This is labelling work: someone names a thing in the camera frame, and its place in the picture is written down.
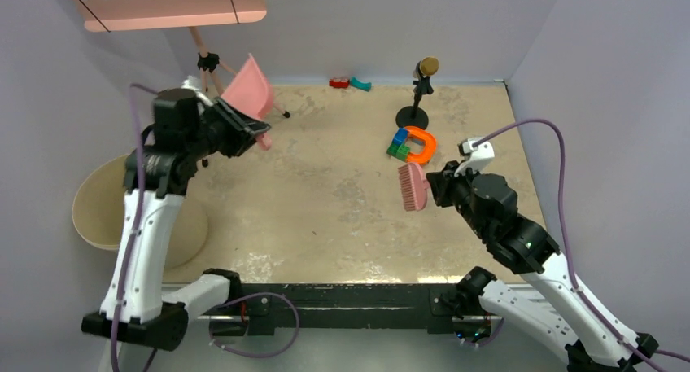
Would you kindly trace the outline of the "pink hand brush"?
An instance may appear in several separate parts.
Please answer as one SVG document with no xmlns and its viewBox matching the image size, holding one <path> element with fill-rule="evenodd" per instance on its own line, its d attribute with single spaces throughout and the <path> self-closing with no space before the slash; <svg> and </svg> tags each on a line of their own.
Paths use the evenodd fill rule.
<svg viewBox="0 0 690 372">
<path fill-rule="evenodd" d="M 397 172 L 404 210 L 406 212 L 423 210 L 428 202 L 430 184 L 421 165 L 407 163 L 398 167 Z"/>
</svg>

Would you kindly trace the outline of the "pink dustpan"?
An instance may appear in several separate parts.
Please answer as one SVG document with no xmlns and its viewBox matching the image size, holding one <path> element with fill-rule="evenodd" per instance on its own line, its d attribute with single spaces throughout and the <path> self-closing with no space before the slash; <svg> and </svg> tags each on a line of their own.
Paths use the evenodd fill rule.
<svg viewBox="0 0 690 372">
<path fill-rule="evenodd" d="M 243 114 L 265 122 L 264 117 L 273 109 L 274 92 L 253 55 L 247 57 L 237 76 L 221 95 L 221 99 Z M 267 151 L 272 144 L 267 132 L 257 138 L 255 145 Z"/>
</svg>

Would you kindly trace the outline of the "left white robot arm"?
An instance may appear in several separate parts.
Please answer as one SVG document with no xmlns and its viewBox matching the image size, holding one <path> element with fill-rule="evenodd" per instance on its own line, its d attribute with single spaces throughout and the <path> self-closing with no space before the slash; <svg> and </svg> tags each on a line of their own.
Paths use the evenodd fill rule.
<svg viewBox="0 0 690 372">
<path fill-rule="evenodd" d="M 195 318 L 214 308 L 223 314 L 240 309 L 241 282 L 231 270 L 207 269 L 164 294 L 165 259 L 199 162 L 216 153 L 239 157 L 253 147 L 269 131 L 264 115 L 271 107 L 270 97 L 207 100 L 190 88 L 155 96 L 153 121 L 124 162 L 124 221 L 111 285 L 99 309 L 82 318 L 83 333 L 173 351 Z M 147 144 L 147 137 L 154 142 Z"/>
</svg>

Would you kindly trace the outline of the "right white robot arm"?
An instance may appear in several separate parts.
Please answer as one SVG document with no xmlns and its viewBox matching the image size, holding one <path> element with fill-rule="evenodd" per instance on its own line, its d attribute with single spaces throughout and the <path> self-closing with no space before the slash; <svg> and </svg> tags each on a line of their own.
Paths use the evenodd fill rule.
<svg viewBox="0 0 690 372">
<path fill-rule="evenodd" d="M 456 174 L 457 165 L 449 162 L 442 171 L 427 173 L 423 189 L 437 206 L 455 208 L 491 256 L 551 308 L 514 295 L 480 267 L 459 282 L 459 306 L 498 314 L 557 354 L 568 371 L 633 371 L 640 363 L 651 364 L 658 342 L 621 323 L 580 282 L 552 236 L 518 212 L 518 195 L 505 178 L 474 170 Z"/>
</svg>

